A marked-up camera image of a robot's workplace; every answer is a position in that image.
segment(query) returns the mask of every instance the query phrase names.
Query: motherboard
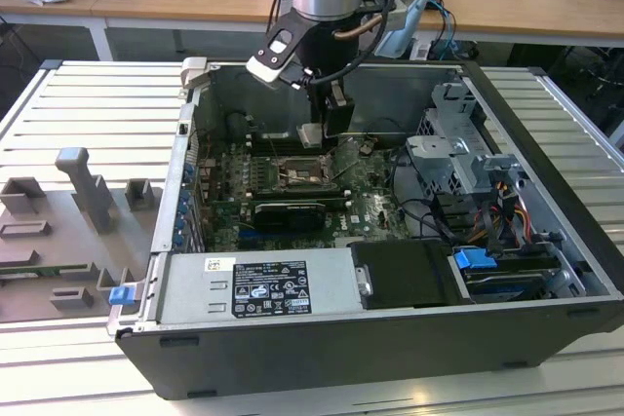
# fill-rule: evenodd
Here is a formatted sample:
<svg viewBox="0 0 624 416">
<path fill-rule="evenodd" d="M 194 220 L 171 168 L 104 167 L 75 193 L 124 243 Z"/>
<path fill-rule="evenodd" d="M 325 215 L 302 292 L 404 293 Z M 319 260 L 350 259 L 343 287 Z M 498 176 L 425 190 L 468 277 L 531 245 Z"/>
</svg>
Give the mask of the motherboard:
<svg viewBox="0 0 624 416">
<path fill-rule="evenodd" d="M 394 150 L 347 136 L 323 154 L 284 154 L 217 143 L 199 162 L 208 251 L 346 247 L 406 239 L 405 216 L 390 191 Z"/>
</svg>

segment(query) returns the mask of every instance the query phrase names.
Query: blue latch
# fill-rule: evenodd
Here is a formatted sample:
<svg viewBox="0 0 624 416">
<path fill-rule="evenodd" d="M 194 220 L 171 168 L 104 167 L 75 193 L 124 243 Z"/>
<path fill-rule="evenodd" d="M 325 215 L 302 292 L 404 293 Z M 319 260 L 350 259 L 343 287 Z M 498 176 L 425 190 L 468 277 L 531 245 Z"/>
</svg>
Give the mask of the blue latch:
<svg viewBox="0 0 624 416">
<path fill-rule="evenodd" d="M 132 306 L 135 304 L 136 286 L 115 286 L 110 290 L 108 304 L 111 306 Z"/>
<path fill-rule="evenodd" d="M 484 248 L 463 248 L 455 254 L 460 270 L 464 268 L 496 268 L 496 260 L 486 254 Z"/>
</svg>

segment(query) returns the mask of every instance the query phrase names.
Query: desk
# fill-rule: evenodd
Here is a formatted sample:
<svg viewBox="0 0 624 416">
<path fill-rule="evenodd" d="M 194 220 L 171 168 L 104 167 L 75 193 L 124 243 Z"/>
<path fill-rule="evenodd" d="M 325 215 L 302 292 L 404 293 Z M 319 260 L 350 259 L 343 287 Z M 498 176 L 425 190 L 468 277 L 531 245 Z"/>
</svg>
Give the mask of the desk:
<svg viewBox="0 0 624 416">
<path fill-rule="evenodd" d="M 0 0 L 10 22 L 65 24 L 90 29 L 101 60 L 112 60 L 108 27 L 173 30 L 264 30 L 272 0 L 70 0 L 37 7 Z M 488 42 L 624 47 L 624 0 L 445 0 L 457 18 L 456 38 Z M 426 12 L 418 36 L 441 27 Z"/>
</svg>

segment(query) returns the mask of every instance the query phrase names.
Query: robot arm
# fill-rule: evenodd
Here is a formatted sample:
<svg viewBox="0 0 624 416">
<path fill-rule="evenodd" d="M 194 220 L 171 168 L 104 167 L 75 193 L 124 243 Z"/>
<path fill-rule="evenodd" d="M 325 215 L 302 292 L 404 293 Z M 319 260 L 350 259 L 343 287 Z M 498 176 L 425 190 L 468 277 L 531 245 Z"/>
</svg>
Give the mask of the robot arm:
<svg viewBox="0 0 624 416">
<path fill-rule="evenodd" d="M 353 103 L 342 78 L 374 51 L 394 5 L 395 0 L 292 0 L 292 9 L 248 62 L 248 70 L 261 81 L 280 79 L 308 92 L 313 124 L 321 131 L 308 132 L 304 144 L 318 146 L 323 137 L 348 129 Z M 377 25 L 372 44 L 358 54 L 360 35 Z M 300 63 L 293 62 L 295 56 Z"/>
</svg>

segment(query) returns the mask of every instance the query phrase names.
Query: power supply label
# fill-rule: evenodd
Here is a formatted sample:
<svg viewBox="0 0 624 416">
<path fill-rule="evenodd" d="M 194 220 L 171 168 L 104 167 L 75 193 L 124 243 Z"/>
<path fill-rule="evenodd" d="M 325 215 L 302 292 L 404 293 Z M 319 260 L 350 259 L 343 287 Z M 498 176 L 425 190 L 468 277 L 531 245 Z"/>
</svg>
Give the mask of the power supply label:
<svg viewBox="0 0 624 416">
<path fill-rule="evenodd" d="M 232 315 L 237 319 L 311 313 L 305 262 L 234 265 Z"/>
</svg>

